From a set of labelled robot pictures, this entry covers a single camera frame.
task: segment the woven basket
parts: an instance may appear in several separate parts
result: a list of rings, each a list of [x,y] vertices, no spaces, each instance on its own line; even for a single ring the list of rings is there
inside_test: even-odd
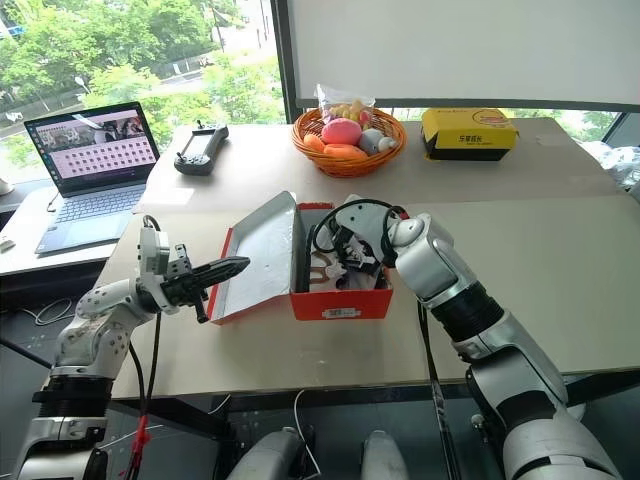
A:
[[[385,152],[371,155],[366,159],[353,160],[332,157],[307,147],[302,141],[304,136],[307,133],[313,133],[320,137],[322,127],[324,127],[324,122],[320,115],[320,109],[316,108],[298,117],[298,120],[293,125],[291,136],[296,148],[315,163],[320,170],[332,177],[360,177],[367,175],[395,157],[407,144],[407,134],[400,122],[377,108],[373,109],[371,127],[384,132],[388,137],[392,137],[398,142],[398,145]]]

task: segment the laptop trackpad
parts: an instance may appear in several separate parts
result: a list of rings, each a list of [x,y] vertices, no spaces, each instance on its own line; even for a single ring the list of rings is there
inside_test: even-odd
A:
[[[109,215],[76,221],[69,226],[64,244],[68,246],[117,239],[122,234],[123,215]]]

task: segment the remote controller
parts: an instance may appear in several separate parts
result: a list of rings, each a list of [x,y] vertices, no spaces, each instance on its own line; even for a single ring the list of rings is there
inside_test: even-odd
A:
[[[173,165],[184,175],[209,175],[222,140],[229,136],[224,124],[203,125],[191,132],[191,139],[182,152],[178,152]]]

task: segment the laptop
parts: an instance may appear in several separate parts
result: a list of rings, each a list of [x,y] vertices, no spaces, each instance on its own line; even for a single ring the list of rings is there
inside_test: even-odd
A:
[[[159,158],[138,102],[24,122],[63,197],[35,253],[117,240]]]

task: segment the yellow box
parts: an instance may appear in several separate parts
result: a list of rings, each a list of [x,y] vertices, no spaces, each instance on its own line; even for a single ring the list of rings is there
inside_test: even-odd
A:
[[[427,154],[437,160],[500,160],[517,134],[495,108],[430,108],[422,115]]]

